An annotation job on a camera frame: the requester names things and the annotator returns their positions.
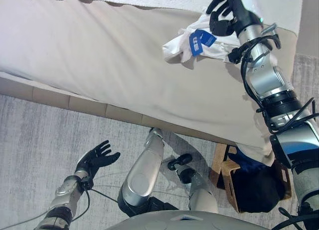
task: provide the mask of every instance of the floor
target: floor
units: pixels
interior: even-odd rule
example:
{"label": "floor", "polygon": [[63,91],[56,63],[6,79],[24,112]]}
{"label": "floor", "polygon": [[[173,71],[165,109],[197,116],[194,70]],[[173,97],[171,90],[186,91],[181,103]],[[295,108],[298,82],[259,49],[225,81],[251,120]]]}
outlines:
{"label": "floor", "polygon": [[[293,84],[304,103],[319,98],[319,60],[296,55]],[[0,96],[0,229],[43,213],[54,198],[55,189],[74,172],[84,152],[109,139],[119,160],[95,177],[95,189],[117,198],[126,174],[143,151],[149,128],[93,115],[49,107]],[[181,210],[188,208],[188,193],[166,163],[183,153],[191,153],[191,165],[208,178],[216,144],[211,141],[164,131],[164,163],[154,189],[154,196]],[[230,206],[223,190],[211,186],[219,212],[271,228],[286,220],[277,207],[269,213],[238,214]],[[115,203],[91,193],[91,208],[71,225],[71,230],[103,230],[127,218]],[[86,197],[78,204],[78,214],[85,210]],[[281,201],[296,214],[296,196]],[[33,229],[41,218],[11,228]]]}

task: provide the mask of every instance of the blue tag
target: blue tag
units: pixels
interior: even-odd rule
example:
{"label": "blue tag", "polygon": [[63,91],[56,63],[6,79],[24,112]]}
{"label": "blue tag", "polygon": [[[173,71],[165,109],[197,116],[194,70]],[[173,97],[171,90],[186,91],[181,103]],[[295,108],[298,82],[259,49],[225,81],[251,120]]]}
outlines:
{"label": "blue tag", "polygon": [[196,33],[195,31],[189,36],[189,45],[193,56],[197,56],[203,52],[200,42],[200,33]]}
{"label": "blue tag", "polygon": [[189,45],[193,56],[197,56],[203,52],[201,44],[210,47],[215,41],[216,37],[209,32],[196,29],[196,31],[189,36]]}
{"label": "blue tag", "polygon": [[216,41],[216,37],[209,32],[199,29],[197,29],[195,32],[197,31],[200,33],[200,42],[205,46],[210,47]]}

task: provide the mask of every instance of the black cable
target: black cable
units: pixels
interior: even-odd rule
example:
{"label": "black cable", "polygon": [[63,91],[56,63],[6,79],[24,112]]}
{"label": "black cable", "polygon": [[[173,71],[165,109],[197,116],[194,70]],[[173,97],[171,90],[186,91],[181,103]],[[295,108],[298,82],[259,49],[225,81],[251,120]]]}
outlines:
{"label": "black cable", "polygon": [[31,219],[28,219],[28,220],[22,221],[22,222],[17,223],[17,224],[12,224],[12,225],[7,226],[7,227],[4,227],[4,228],[2,228],[2,229],[0,229],[0,230],[5,230],[5,229],[11,228],[11,227],[15,227],[15,226],[20,225],[20,224],[27,223],[27,222],[29,222],[29,221],[35,220],[35,219],[37,219],[37,218],[39,218],[39,217],[41,217],[41,216],[45,215],[46,213],[47,213],[47,211],[45,211],[44,213],[42,213],[42,214],[40,214],[40,215],[38,215],[38,216],[36,216],[36,217],[34,217],[34,218],[31,218]]}
{"label": "black cable", "polygon": [[315,100],[313,100],[313,114],[316,113],[316,102]]}
{"label": "black cable", "polygon": [[79,216],[77,216],[75,219],[72,220],[72,222],[74,222],[75,220],[78,220],[80,217],[82,217],[90,208],[90,195],[89,195],[89,192],[88,190],[86,189],[86,187],[83,185],[82,188],[84,189],[85,193],[86,193],[86,196],[88,197],[88,207],[86,208],[86,210],[81,213]]}
{"label": "black cable", "polygon": [[310,214],[310,215],[302,215],[302,216],[298,216],[298,217],[293,217],[292,219],[288,219],[288,220],[278,224],[277,226],[272,228],[272,230],[280,230],[280,229],[283,229],[283,228],[285,228],[291,224],[294,224],[294,223],[298,223],[298,222],[302,222],[302,221],[306,221],[306,220],[317,219],[317,218],[318,218],[318,214]]}
{"label": "black cable", "polygon": [[[279,210],[279,212],[280,212],[282,215],[288,217],[289,219],[292,219],[292,218],[296,217],[296,216],[291,216],[290,213],[288,213],[288,211],[287,211],[286,209],[282,208],[282,207],[279,207],[278,210]],[[297,223],[293,223],[293,225],[294,225],[298,230],[303,230]]]}
{"label": "black cable", "polygon": [[[276,46],[278,48],[281,47],[280,45],[280,40],[278,38],[277,35],[268,35],[268,36],[264,36],[264,37],[259,37],[257,39],[257,41],[252,44],[249,48],[247,48],[243,58],[242,58],[242,64],[241,64],[241,68],[240,68],[240,72],[241,72],[241,76],[242,76],[242,79],[243,79],[243,84],[244,84],[244,88],[245,88],[245,91],[246,93],[257,103],[257,105],[259,106],[259,109],[257,110],[257,112],[262,112],[263,113],[263,117],[265,119],[265,123],[266,123],[266,126],[268,127],[268,130],[271,134],[280,134],[282,133],[283,131],[286,131],[288,128],[290,128],[292,125],[294,124],[298,124],[298,123],[301,123],[303,121],[306,121],[308,119],[312,119],[312,118],[315,118],[316,116],[319,116],[318,113],[315,113],[316,112],[316,109],[315,109],[315,100],[314,98],[311,98],[294,116],[293,118],[291,118],[284,126],[278,128],[278,129],[273,129],[271,127],[271,125],[269,124],[269,120],[270,118],[268,117],[268,114],[267,112],[264,110],[264,107],[263,107],[263,104],[261,103],[261,101],[255,96],[255,94],[253,93],[253,91],[251,90],[250,86],[248,85],[247,83],[247,80],[246,80],[246,71],[247,71],[247,66],[248,66],[248,63],[249,62],[255,62],[256,60],[252,60],[252,58],[250,58],[250,55],[251,55],[251,51],[252,49],[259,43],[262,43],[263,41],[265,40],[268,40],[268,39],[272,39]],[[299,119],[299,120],[296,120],[301,114],[302,112],[307,108],[307,106],[312,103],[312,110],[313,110],[313,114],[312,115],[309,115],[305,118],[302,118],[302,119]]]}
{"label": "black cable", "polygon": [[98,193],[98,194],[100,194],[100,195],[102,195],[102,196],[104,196],[104,197],[106,197],[106,198],[112,200],[112,201],[115,202],[115,203],[118,203],[118,201],[116,201],[115,199],[112,199],[111,197],[109,197],[109,196],[107,196],[107,195],[105,195],[105,194],[102,194],[101,192],[99,192],[99,191],[97,191],[97,190],[95,190],[95,189],[91,189],[91,190],[92,190],[93,192],[95,192],[95,193]]}

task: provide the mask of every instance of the blue fabric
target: blue fabric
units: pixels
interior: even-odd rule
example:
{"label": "blue fabric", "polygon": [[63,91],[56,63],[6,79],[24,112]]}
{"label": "blue fabric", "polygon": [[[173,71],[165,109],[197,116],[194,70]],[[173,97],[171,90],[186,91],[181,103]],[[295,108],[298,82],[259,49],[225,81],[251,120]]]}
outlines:
{"label": "blue fabric", "polygon": [[189,46],[193,56],[195,57],[203,52],[202,44],[210,47],[215,41],[216,37],[211,33],[196,29],[196,31],[189,36]]}
{"label": "blue fabric", "polygon": [[228,157],[240,165],[240,172],[243,173],[257,173],[262,169],[269,168],[268,166],[264,165],[263,163],[260,163],[254,159],[251,159],[244,155],[243,152],[241,152],[238,148],[236,154],[228,153]]}

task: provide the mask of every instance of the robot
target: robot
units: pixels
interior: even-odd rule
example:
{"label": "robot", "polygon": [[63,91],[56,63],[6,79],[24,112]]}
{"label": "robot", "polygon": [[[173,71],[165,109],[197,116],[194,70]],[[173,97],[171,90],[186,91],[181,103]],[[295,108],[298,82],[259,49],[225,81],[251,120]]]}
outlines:
{"label": "robot", "polygon": [[[220,16],[233,13],[233,19]],[[314,121],[319,113],[310,113],[297,98],[294,88],[270,61],[273,40],[281,47],[276,25],[263,29],[261,19],[247,10],[242,0],[213,0],[210,30],[218,36],[237,34],[241,47],[228,55],[232,63],[241,62],[241,76],[247,94],[258,104],[256,112],[263,115],[276,158],[290,168],[299,201],[298,216],[275,226],[282,229],[304,222],[308,230],[319,229],[319,128]],[[169,203],[151,197],[163,158],[160,129],[153,128],[145,141],[145,150],[128,173],[118,196],[119,208],[130,218],[110,230],[262,230],[263,227],[218,214],[217,201],[204,179],[187,165],[190,155],[182,155],[168,164],[190,189],[189,211],[180,211]],[[75,173],[68,176],[56,190],[45,218],[35,230],[68,230],[81,195],[93,186],[100,167],[114,163],[119,153],[111,151],[108,141],[87,152],[78,162]]]}

